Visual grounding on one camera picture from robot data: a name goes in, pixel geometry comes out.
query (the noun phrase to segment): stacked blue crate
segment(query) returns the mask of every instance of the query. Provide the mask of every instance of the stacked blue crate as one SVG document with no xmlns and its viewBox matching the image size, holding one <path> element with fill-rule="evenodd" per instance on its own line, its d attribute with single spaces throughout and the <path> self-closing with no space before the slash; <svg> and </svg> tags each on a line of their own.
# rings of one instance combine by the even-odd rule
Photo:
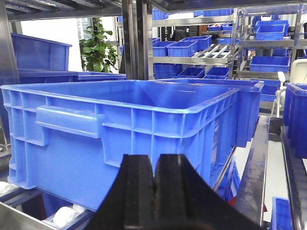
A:
<svg viewBox="0 0 307 230">
<path fill-rule="evenodd" d="M 175 78 L 203 78 L 206 69 L 189 67 L 179 73 Z"/>
<path fill-rule="evenodd" d="M 182 71 L 182 64 L 154 63 L 153 70 L 156 80 L 169 79 Z"/>
<path fill-rule="evenodd" d="M 167 47 L 170 57 L 191 57 L 198 51 L 196 41 L 179 41 Z"/>
<path fill-rule="evenodd" d="M 212 44 L 212 36 L 197 36 L 197 37 L 186 37 L 182 41 L 194 41 L 197 42 L 197 50 L 205 50 Z"/>
</svg>

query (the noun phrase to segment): white wall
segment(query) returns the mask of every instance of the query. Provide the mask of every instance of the white wall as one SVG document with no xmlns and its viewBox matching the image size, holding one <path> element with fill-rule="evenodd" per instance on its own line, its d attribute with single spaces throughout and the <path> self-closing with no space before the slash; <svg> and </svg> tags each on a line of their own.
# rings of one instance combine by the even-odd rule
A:
<svg viewBox="0 0 307 230">
<path fill-rule="evenodd" d="M 69 54 L 70 71 L 82 71 L 78 39 L 77 20 L 53 19 L 21 22 L 24 35 L 71 44 Z"/>
</svg>

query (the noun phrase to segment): white roller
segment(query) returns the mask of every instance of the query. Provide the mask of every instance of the white roller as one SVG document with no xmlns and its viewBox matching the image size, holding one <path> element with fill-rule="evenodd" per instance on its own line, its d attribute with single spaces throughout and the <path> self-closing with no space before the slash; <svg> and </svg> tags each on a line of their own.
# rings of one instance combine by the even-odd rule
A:
<svg viewBox="0 0 307 230">
<path fill-rule="evenodd" d="M 77 205 L 77 204 L 73 204 L 72 209 L 75 210 L 78 214 L 81 214 L 85 211 L 84 207 Z"/>
<path fill-rule="evenodd" d="M 0 195 L 7 193 L 17 187 L 17 185 L 11 184 L 9 182 L 0 181 Z"/>
<path fill-rule="evenodd" d="M 61 207 L 54 215 L 53 223 L 59 228 L 63 228 L 78 215 L 79 213 L 70 207 Z"/>
</svg>

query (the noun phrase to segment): shelf bar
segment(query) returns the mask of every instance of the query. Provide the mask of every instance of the shelf bar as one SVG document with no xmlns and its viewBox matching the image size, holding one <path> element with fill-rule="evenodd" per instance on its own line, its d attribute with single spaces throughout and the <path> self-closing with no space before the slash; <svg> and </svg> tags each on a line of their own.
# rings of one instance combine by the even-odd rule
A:
<svg viewBox="0 0 307 230">
<path fill-rule="evenodd" d="M 230 165 L 230 163 L 232 161 L 232 158 L 233 158 L 233 156 L 235 154 L 235 151 L 236 151 L 236 147 L 233 147 L 233 149 L 232 149 L 228 159 L 226 160 L 226 163 L 224 164 L 224 166 L 223 166 L 219 176 L 217 177 L 217 180 L 216 180 L 215 184 L 213 185 L 213 188 L 212 188 L 213 191 L 216 192 L 218 190 L 218 188 L 220 187 L 221 182 L 222 182 L 222 180 L 223 180 L 223 178 L 225 176 L 225 173 L 227 172 L 228 167 L 229 167 L 229 165 Z"/>
<path fill-rule="evenodd" d="M 225 50 L 227 50 L 228 46 L 224 46 L 217 54 L 215 54 L 212 58 L 217 58 L 220 56 Z"/>
<path fill-rule="evenodd" d="M 285 73 L 286 79 L 289 79 L 289 73 Z M 238 74 L 240 78 L 259 78 L 277 80 L 277 72 L 256 72 L 256 71 L 240 71 Z"/>
<path fill-rule="evenodd" d="M 287 138 L 288 127 L 281 128 L 283 160 L 288 185 L 288 196 L 294 230 L 302 230 L 307 221 L 307 174 L 303 160 L 294 155 Z"/>
<path fill-rule="evenodd" d="M 191 64 L 191 65 L 224 65 L 228 63 L 227 58 L 211 57 L 154 57 L 154 63 Z"/>
<path fill-rule="evenodd" d="M 270 117 L 260 116 L 236 196 L 235 208 L 262 226 Z"/>
<path fill-rule="evenodd" d="M 267 48 L 289 48 L 294 46 L 294 40 L 243 40 L 240 42 L 240 46 L 243 48 L 248 47 L 267 47 Z"/>
<path fill-rule="evenodd" d="M 42 192 L 33 188 L 33 189 L 28 189 L 24 190 L 22 193 L 12 197 L 11 199 L 7 200 L 4 202 L 4 204 L 12 206 L 12 207 L 17 207 L 18 205 L 31 200 L 32 198 L 40 195 Z"/>
<path fill-rule="evenodd" d="M 274 5 L 274 6 L 258 6 L 242 8 L 245 16 L 267 15 L 270 14 L 296 14 L 299 5 Z"/>
<path fill-rule="evenodd" d="M 231 21 L 232 21 L 232 15 L 185 18 L 185 19 L 164 19 L 164 20 L 153 20 L 153 27 L 204 25 L 204 24 L 214 24 L 214 23 L 230 23 Z"/>
</svg>

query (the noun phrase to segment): storage rack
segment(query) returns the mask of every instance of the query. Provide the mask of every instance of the storage rack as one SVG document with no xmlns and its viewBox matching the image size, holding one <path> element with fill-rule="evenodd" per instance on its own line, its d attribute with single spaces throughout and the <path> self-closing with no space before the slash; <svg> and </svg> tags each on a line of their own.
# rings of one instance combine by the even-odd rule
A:
<svg viewBox="0 0 307 230">
<path fill-rule="evenodd" d="M 298 49 L 306 49 L 307 41 L 300 39 L 300 29 L 302 28 L 301 16 L 307 10 L 306 4 L 289 4 L 284 6 L 261 6 L 251 8 L 241 8 L 240 11 L 240 39 L 237 77 L 239 78 L 261 78 L 261 79 L 278 79 L 276 72 L 254 72 L 248 70 L 248 49 L 249 48 L 288 48 L 291 50 L 291 63 L 295 60 Z M 253 40 L 254 36 L 251 26 L 251 17 L 256 15 L 282 15 L 296 14 L 295 32 L 293 39 L 285 40 Z"/>
<path fill-rule="evenodd" d="M 187 19 L 163 19 L 153 20 L 152 27 L 169 26 L 194 26 L 209 25 L 214 23 L 232 23 L 232 31 L 214 31 L 217 34 L 231 34 L 233 38 L 237 35 L 237 9 L 233 14 L 225 16 L 195 17 Z M 117 27 L 122 28 L 123 22 L 117 22 Z M 171 64 L 191 64 L 191 65 L 220 65 L 229 66 L 229 72 L 232 73 L 234 60 L 237 52 L 236 40 L 232 39 L 230 45 L 213 44 L 206 50 L 195 53 L 192 57 L 153 57 L 153 63 L 171 63 Z"/>
<path fill-rule="evenodd" d="M 147 30 L 144 28 L 144 24 L 151 24 L 150 21 L 147 21 L 146 19 L 143 20 L 141 23 L 140 21 L 133 20 L 135 16 L 147 16 L 147 13 L 149 13 L 149 17 L 151 18 L 150 11 L 147 12 L 148 7 L 147 3 L 152 4 L 154 7 L 160 10 L 164 10 L 167 12 L 180 12 L 184 10 L 199 10 L 202 9 L 203 6 L 207 6 L 205 0 L 201 1 L 185 1 L 184 3 L 175 3 L 174 1 L 155 1 L 151 0 L 145 3 L 144 1 L 137 0 L 137 10 L 131 11 L 129 10 L 129 7 L 131 9 L 132 5 L 134 3 L 132 0 L 123 1 L 121 4 L 120 1 L 115 0 L 105 0 L 103 2 L 101 1 L 89 1 L 89 0 L 44 0 L 44 2 L 52 3 L 53 5 L 48 5 L 43 3 L 43 1 L 34 1 L 34 0 L 13 0 L 10 3 L 5 3 L 3 0 L 0 0 L 0 34 L 2 37 L 2 41 L 0 43 L 0 60 L 3 65 L 0 66 L 0 79 L 1 84 L 12 84 L 12 83 L 18 83 L 18 75 L 17 75 L 17 67 L 14 61 L 14 55 L 13 55 L 13 48 L 12 48 L 12 42 L 9 34 L 8 29 L 8 20 L 11 22 L 14 21 L 22 21 L 22 20 L 35 20 L 35 19 L 50 19 L 50 18 L 70 18 L 70 17 L 94 17 L 94 16 L 118 16 L 121 14 L 120 5 L 123 8 L 123 16 L 124 16 L 124 23 L 125 23 L 125 29 L 124 29 L 124 36 L 128 37 L 128 41 L 131 39 L 135 39 L 137 45 L 139 44 L 138 41 L 142 44 L 141 46 L 133 46 L 127 45 L 128 52 L 125 54 L 126 57 L 126 63 L 129 66 L 127 75 L 131 79 L 138 79 L 140 78 L 137 76 L 140 72 L 145 73 L 141 76 L 142 79 L 148 79 L 148 71 L 144 68 L 144 66 L 148 65 L 148 62 L 145 60 L 145 65 L 135 65 L 135 63 L 138 61 L 138 59 L 135 59 L 135 55 L 137 57 L 141 57 L 141 55 L 144 54 L 148 55 L 148 46 L 147 43 L 144 41 L 148 41 L 148 38 L 144 38 L 141 36 L 141 33 L 143 33 L 144 30 Z M 299 0 L 274 0 L 270 1 L 269 4 L 284 4 L 285 2 L 300 2 Z M 239 6 L 249 6 L 249 5 L 257 5 L 255 1 L 251 0 L 245 0 L 245 1 L 214 1 L 212 2 L 212 5 L 208 7 L 208 9 L 214 9 L 214 8 L 233 8 L 233 7 L 239 7 Z M 140 32 L 134 33 L 134 28 L 140 29 Z M 263 128 L 263 125 L 267 126 L 268 120 L 267 118 L 262 118 L 259 121 L 259 125 L 262 127 L 261 131 L 257 128 L 256 133 L 260 132 L 261 134 L 255 135 L 256 138 L 254 138 L 253 142 L 253 148 L 258 149 L 260 145 L 263 145 L 263 139 L 258 139 L 258 136 L 266 137 L 268 133 L 268 128 Z M 264 157 L 263 159 L 266 159 L 266 148 L 259 149 L 261 155 Z M 0 155 L 0 165 L 2 168 L 0 168 L 0 177 L 4 178 L 6 175 L 7 170 L 3 169 L 5 166 L 7 166 L 8 158 L 9 158 L 10 152 L 4 151 Z M 248 165 L 254 165 L 253 164 L 253 158 L 249 158 Z M 259 172 L 263 174 L 265 171 L 265 164 L 256 169 L 256 172 Z M 260 178 L 259 183 L 263 182 L 264 178 Z M 263 198 L 257 197 L 258 201 L 263 202 Z M 0 203 L 0 215 L 6 215 L 6 218 L 4 221 L 10 220 L 10 224 L 12 224 L 9 229 L 20 229 L 20 226 L 22 226 L 23 230 L 32 230 L 34 228 L 41 229 L 41 230 L 55 230 L 54 227 L 47 225 L 37 219 L 34 219 L 28 215 L 25 215 L 24 213 L 9 207 L 8 205 L 3 204 L 3 202 Z M 298 219 L 295 219 L 296 221 L 302 222 L 302 219 L 299 215 L 296 216 Z M 80 226 L 69 229 L 80 229 Z"/>
</svg>

